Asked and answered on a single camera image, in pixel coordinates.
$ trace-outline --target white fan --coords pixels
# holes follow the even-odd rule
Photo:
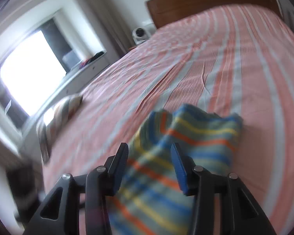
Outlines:
[[[150,38],[150,33],[144,28],[136,28],[132,32],[135,44],[138,45]]]

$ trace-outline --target sunlight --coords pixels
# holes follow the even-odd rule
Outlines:
[[[45,114],[43,116],[44,123],[46,125],[50,124],[50,122],[52,121],[53,117],[54,117],[54,110],[53,110],[53,108],[50,108],[50,109],[48,109],[45,112]]]
[[[11,95],[30,116],[56,90],[65,74],[41,31],[20,43],[0,71]]]

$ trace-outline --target window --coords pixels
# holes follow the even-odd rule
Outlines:
[[[53,19],[12,51],[0,67],[0,103],[17,128],[38,111],[79,62]]]
[[[29,116],[38,111],[65,74],[41,31],[17,46],[0,70],[3,83]]]

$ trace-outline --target metal screw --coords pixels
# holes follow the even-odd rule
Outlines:
[[[203,170],[204,170],[204,168],[202,166],[197,165],[197,166],[194,167],[194,171],[201,172]]]
[[[70,177],[71,177],[71,174],[69,174],[69,173],[65,173],[62,175],[63,179],[69,179]]]
[[[98,166],[97,167],[97,169],[96,169],[96,171],[98,171],[98,172],[104,172],[104,171],[106,171],[106,167],[105,166]]]
[[[238,176],[235,173],[230,173],[229,177],[231,179],[237,179],[238,178]]]

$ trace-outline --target striped towel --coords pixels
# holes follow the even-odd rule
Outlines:
[[[109,199],[115,234],[186,234],[192,197],[179,189],[170,147],[182,149],[210,172],[227,175],[242,119],[221,118],[184,104],[175,113],[152,112],[129,143],[121,188]]]

